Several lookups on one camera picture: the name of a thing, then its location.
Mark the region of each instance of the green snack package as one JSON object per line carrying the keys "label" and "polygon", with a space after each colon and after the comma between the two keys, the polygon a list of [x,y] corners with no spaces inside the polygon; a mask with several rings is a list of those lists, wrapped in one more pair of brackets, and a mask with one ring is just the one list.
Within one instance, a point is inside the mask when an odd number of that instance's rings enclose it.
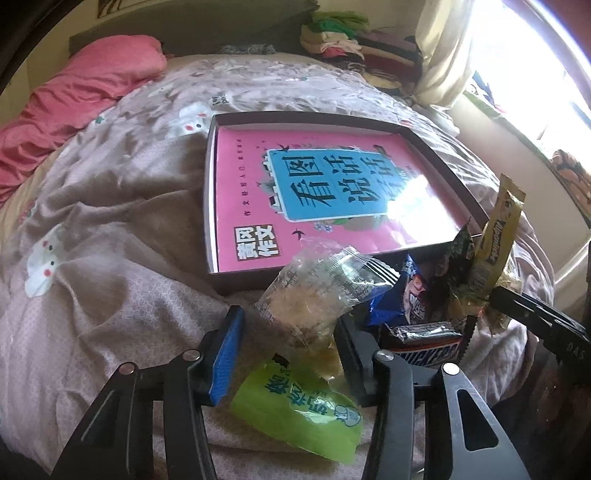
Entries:
{"label": "green snack package", "polygon": [[278,355],[248,376],[230,409],[260,432],[335,462],[353,463],[363,430],[350,399]]}

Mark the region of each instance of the logo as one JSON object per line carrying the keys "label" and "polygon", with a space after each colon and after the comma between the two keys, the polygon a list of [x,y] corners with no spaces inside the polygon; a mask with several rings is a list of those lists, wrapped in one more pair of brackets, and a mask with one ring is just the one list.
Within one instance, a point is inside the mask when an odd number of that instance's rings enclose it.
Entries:
{"label": "logo", "polygon": [[503,233],[503,228],[505,228],[505,224],[506,222],[497,220],[492,227],[491,254],[486,259],[486,261],[491,265],[495,265],[499,260],[499,253],[501,251],[501,235]]}

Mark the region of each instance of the white curtain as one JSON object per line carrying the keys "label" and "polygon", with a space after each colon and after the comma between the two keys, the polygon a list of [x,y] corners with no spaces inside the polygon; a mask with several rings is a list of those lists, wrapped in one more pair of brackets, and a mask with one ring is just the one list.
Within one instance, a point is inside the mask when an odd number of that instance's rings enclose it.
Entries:
{"label": "white curtain", "polygon": [[423,76],[414,95],[421,105],[451,107],[474,75],[473,32],[478,2],[426,1],[416,32],[423,52]]}

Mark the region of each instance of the book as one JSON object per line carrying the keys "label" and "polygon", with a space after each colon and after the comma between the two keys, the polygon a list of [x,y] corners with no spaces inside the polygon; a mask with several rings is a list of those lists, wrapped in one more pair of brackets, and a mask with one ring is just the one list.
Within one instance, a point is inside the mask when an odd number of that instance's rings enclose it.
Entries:
{"label": "book", "polygon": [[468,221],[400,134],[219,127],[219,272],[282,267],[319,237],[364,254],[451,241]]}

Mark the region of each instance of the headboard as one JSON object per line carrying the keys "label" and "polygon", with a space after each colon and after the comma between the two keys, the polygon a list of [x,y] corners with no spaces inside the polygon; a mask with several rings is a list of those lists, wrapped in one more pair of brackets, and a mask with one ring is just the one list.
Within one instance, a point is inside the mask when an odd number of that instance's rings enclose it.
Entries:
{"label": "headboard", "polygon": [[316,0],[169,0],[117,15],[70,37],[70,54],[98,38],[120,34],[151,35],[175,56],[252,43],[305,54],[300,27],[317,8]]}

